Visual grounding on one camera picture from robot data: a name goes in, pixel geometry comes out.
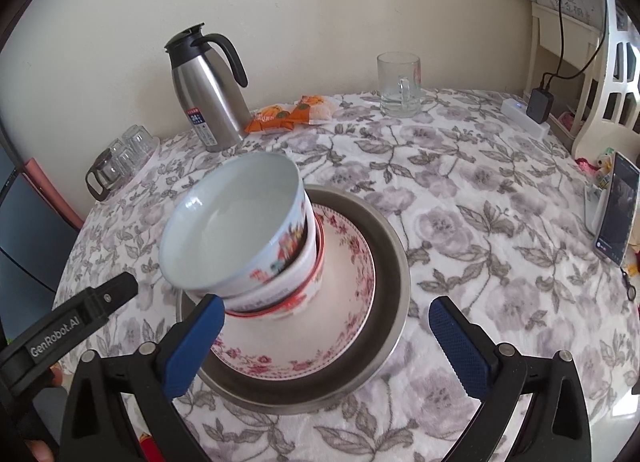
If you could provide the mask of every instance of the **power adapter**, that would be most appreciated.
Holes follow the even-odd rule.
[[[542,88],[534,88],[531,91],[529,105],[527,105],[527,115],[538,124],[542,124],[549,118],[553,103],[554,96],[551,92]]]

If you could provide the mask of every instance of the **stainless steel tray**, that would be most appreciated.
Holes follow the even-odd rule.
[[[305,413],[343,399],[375,375],[391,355],[404,328],[411,292],[409,266],[393,227],[361,198],[329,187],[305,186],[311,201],[342,213],[366,239],[376,265],[376,292],[358,338],[331,365],[292,381],[260,381],[239,374],[213,353],[198,372],[204,383],[230,402],[255,412]],[[178,296],[177,320],[194,304]]]

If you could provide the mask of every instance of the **human hand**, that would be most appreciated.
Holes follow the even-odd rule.
[[[53,372],[52,386],[60,386],[62,384],[62,368],[56,363],[51,367],[51,371]],[[54,462],[53,453],[43,441],[25,440],[24,442],[38,462]]]

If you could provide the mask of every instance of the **label on thermos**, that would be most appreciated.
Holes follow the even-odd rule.
[[[204,143],[204,145],[215,146],[218,142],[211,133],[209,126],[204,120],[204,117],[200,113],[200,109],[190,108],[186,111],[186,113],[187,117],[191,121],[191,124],[193,125],[193,129],[196,131],[196,134],[198,134],[198,137],[200,137],[200,140]]]

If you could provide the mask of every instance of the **tablecloth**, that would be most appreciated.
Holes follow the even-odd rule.
[[[193,131],[161,143],[144,179],[97,203],[79,233],[56,304],[123,271],[140,293],[63,361],[73,372],[89,348],[132,353],[175,322],[176,291],[162,278],[158,249],[172,210],[226,159],[285,153],[307,183],[333,185],[377,207],[400,236],[412,300],[398,347],[376,377],[316,413],[269,416],[242,410],[196,378],[175,400],[213,460],[439,460],[478,401],[462,386],[431,334],[427,309],[447,294],[495,342],[521,353],[575,358],[592,422],[638,380],[638,312],[619,270],[596,257],[583,223],[586,178],[552,135],[529,138],[500,113],[505,94],[426,90],[410,119],[383,117],[373,93],[337,96],[327,124],[251,135],[207,153]],[[526,398],[497,449],[503,460]],[[144,429],[134,401],[132,421]]]

